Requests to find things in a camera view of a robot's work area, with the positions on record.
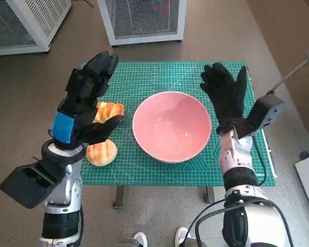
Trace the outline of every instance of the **white sneaker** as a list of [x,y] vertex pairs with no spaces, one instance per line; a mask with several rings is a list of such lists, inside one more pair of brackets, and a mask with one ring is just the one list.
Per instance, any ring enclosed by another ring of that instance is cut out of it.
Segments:
[[136,239],[143,247],[148,247],[148,240],[146,239],[146,235],[142,232],[138,232],[133,237]]
[[186,233],[187,233],[187,228],[185,227],[180,227],[177,229],[176,234],[175,234],[175,247],[180,246],[180,244],[185,239]]

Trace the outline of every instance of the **table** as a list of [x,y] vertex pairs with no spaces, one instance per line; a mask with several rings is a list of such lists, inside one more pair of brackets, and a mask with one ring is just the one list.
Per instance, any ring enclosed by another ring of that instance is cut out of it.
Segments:
[[[83,160],[81,177],[86,185],[116,185],[116,207],[122,206],[124,186],[129,185],[167,185],[167,186],[205,186],[207,199],[213,199],[213,186],[222,186],[222,174],[219,167],[219,136],[215,133],[218,121],[214,108],[199,87],[200,73],[205,64],[213,62],[120,62],[110,79],[110,88],[99,98],[104,102],[121,102],[125,106],[125,119],[111,134],[116,143],[118,155],[113,163],[106,167],[95,167]],[[224,66],[236,79],[243,61],[226,61]],[[147,97],[163,91],[180,91],[192,95],[204,104],[212,120],[210,140],[202,152],[193,159],[180,164],[165,164],[154,160],[137,144],[132,132],[132,118],[135,110]],[[254,95],[248,78],[245,96],[245,116],[254,104]],[[255,136],[260,153],[268,171],[266,186],[274,185],[272,161],[268,152],[263,131]],[[263,178],[263,168],[259,156],[253,147],[251,150],[253,166],[259,181]]]

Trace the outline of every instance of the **pink bowl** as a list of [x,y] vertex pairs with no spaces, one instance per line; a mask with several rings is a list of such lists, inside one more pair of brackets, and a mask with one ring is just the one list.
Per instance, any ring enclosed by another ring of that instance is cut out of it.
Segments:
[[137,108],[133,132],[146,153],[162,162],[179,163],[204,149],[211,135],[211,118],[194,97],[162,92]]

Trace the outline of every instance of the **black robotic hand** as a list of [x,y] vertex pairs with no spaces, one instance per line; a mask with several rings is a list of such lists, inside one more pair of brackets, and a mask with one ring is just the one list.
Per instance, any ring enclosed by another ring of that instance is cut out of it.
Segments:
[[212,67],[206,65],[201,73],[203,83],[200,87],[213,103],[219,122],[216,130],[218,134],[235,128],[241,138],[252,132],[247,119],[243,118],[246,76],[246,67],[243,66],[237,80],[234,81],[232,75],[221,63],[214,63]]

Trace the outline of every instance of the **bread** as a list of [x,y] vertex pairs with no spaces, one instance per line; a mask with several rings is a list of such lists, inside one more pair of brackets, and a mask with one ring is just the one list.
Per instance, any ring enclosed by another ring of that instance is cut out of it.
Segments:
[[103,124],[106,120],[116,115],[124,115],[124,106],[121,103],[97,103],[97,113],[93,122]]
[[106,166],[114,161],[117,156],[117,147],[110,141],[97,143],[87,147],[86,157],[89,163],[94,166]]

